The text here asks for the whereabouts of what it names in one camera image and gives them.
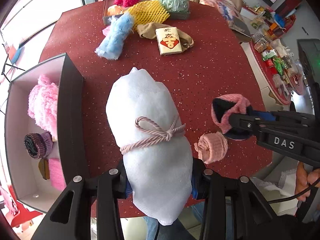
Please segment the person's right hand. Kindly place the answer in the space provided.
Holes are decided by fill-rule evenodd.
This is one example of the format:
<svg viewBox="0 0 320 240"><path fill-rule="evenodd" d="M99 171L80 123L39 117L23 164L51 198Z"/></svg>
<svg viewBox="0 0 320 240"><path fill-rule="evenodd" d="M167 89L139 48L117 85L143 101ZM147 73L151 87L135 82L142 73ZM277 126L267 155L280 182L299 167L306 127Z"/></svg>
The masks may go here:
<svg viewBox="0 0 320 240"><path fill-rule="evenodd" d="M300 161L297 165L296 170L295 194L298 194L307 189L309 184L313 184L319 178L319 175L319 168L308 173L304 168L304 164Z"/></svg>

